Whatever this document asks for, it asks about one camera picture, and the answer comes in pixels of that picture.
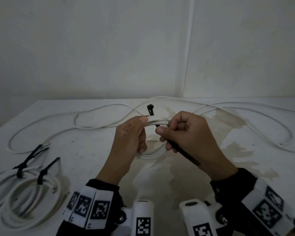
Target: white table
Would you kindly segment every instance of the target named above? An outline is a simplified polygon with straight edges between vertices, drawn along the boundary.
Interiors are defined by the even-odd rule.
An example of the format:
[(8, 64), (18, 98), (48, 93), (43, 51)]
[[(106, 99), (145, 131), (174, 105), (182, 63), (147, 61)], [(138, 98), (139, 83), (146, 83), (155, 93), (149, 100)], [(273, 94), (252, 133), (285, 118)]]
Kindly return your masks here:
[[(143, 99), (100, 99), (100, 100), (42, 100), (10, 120), (0, 128), (0, 171), (11, 169), (22, 162), (28, 154), (13, 155), (6, 150), (10, 136), (19, 128), (44, 115), (81, 111), (106, 104), (126, 103), (134, 106)], [(190, 99), (202, 103), (225, 101), (252, 101), (271, 103), (277, 106), (295, 109), (295, 98), (210, 98)], [(173, 101), (152, 102), (154, 113), (172, 117), (180, 110), (192, 111), (197, 106)], [(295, 134), (295, 113), (250, 106), (275, 116), (288, 125)], [(139, 110), (148, 115), (146, 105)], [(129, 109), (112, 106), (82, 115), (78, 123), (98, 126), (119, 119)], [(252, 123), (256, 124), (272, 139), (285, 139), (286, 131), (277, 123), (245, 110), (236, 110)], [(208, 114), (208, 123), (226, 156), (239, 167), (263, 177), (295, 210), (295, 154), (278, 150), (252, 134), (246, 126), (223, 112)], [(13, 141), (16, 149), (32, 149), (52, 133), (72, 125), (73, 115), (55, 117), (39, 122), (23, 132)], [(147, 128), (147, 136), (157, 139), (153, 126)], [(72, 130), (52, 140), (46, 157), (37, 160), (46, 166), (56, 157), (61, 157), (62, 174), (65, 176), (70, 192), (80, 190), (90, 179), (95, 178), (106, 161), (114, 138), (114, 128), (94, 131)], [(50, 170), (54, 174), (56, 167)], [(136, 198), (150, 199), (155, 203), (155, 235), (186, 235), (179, 216), (178, 204), (181, 201), (198, 198), (204, 200), (212, 192), (209, 177), (196, 166), (183, 158), (168, 152), (162, 158), (153, 161), (135, 159), (130, 172), (120, 183), (120, 193), (125, 204), (130, 207)], [(62, 212), (70, 198), (62, 207), (42, 225), (21, 233), (11, 233), (0, 229), (0, 235), (55, 235), (62, 222)]]

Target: qr code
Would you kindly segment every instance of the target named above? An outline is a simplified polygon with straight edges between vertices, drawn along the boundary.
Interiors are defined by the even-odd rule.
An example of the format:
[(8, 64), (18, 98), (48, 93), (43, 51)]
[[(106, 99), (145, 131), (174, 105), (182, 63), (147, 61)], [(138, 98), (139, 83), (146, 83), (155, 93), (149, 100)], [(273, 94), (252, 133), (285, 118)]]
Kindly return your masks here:
[(151, 218), (142, 217), (137, 218), (136, 236), (150, 236), (151, 235)]
[(281, 218), (282, 215), (263, 199), (252, 212), (263, 222), (268, 228), (272, 228)]
[(94, 202), (90, 219), (106, 219), (109, 205), (110, 205), (110, 201), (96, 200)]
[(80, 195), (79, 192), (76, 192), (76, 191), (75, 191), (75, 192), (73, 193), (73, 195), (72, 195), (72, 197), (71, 197), (71, 199), (70, 199), (70, 201), (69, 201), (69, 203), (68, 203), (68, 205), (67, 205), (67, 208), (68, 208), (69, 210), (72, 210), (72, 209), (73, 209), (73, 206), (74, 206), (76, 200), (78, 199), (79, 195)]
[(193, 232), (195, 236), (212, 236), (209, 223), (193, 226)]
[(276, 207), (283, 211), (284, 200), (271, 187), (267, 186), (265, 195)]
[(92, 201), (91, 198), (81, 195), (78, 203), (76, 204), (74, 213), (81, 215), (82, 217), (86, 217), (87, 210), (90, 207), (90, 202)]

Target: white wall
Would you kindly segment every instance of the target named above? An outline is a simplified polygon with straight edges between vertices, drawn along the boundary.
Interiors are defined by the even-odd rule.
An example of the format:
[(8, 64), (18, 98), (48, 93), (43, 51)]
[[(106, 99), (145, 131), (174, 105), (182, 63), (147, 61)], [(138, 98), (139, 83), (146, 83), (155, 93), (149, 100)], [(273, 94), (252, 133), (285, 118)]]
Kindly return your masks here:
[(184, 97), (295, 96), (295, 0), (196, 0)]
[(0, 124), (16, 114), (14, 98), (22, 111), (42, 98), (179, 95), (188, 8), (189, 0), (0, 0)]

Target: hand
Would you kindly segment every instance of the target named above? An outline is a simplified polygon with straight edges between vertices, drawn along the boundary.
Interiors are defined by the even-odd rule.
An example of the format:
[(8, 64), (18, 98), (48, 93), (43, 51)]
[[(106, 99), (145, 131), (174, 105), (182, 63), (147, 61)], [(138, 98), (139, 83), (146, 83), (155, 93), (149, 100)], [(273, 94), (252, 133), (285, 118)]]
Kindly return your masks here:
[[(169, 128), (157, 127), (160, 141), (173, 140), (190, 156), (201, 163), (199, 167), (212, 180), (222, 180), (235, 174), (238, 169), (222, 153), (204, 117), (181, 111), (170, 121)], [(167, 142), (166, 150), (172, 146)]]
[(136, 152), (147, 149), (144, 127), (148, 119), (137, 116), (127, 120), (116, 128), (115, 138), (105, 165), (96, 179), (118, 185), (129, 171)]

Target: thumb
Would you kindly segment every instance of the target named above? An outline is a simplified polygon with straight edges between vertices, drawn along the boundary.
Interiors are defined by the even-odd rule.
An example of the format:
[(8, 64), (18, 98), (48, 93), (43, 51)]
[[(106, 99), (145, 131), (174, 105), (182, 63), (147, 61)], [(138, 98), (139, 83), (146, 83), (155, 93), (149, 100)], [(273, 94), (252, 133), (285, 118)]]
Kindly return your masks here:
[(147, 122), (148, 122), (148, 119), (145, 116), (134, 119), (130, 125), (130, 134), (139, 136), (142, 129), (146, 126)]
[(173, 140), (176, 143), (179, 142), (179, 139), (181, 136), (181, 132), (174, 131), (174, 130), (170, 129), (169, 127), (159, 126), (156, 128), (155, 132), (158, 135), (160, 135), (166, 139)]

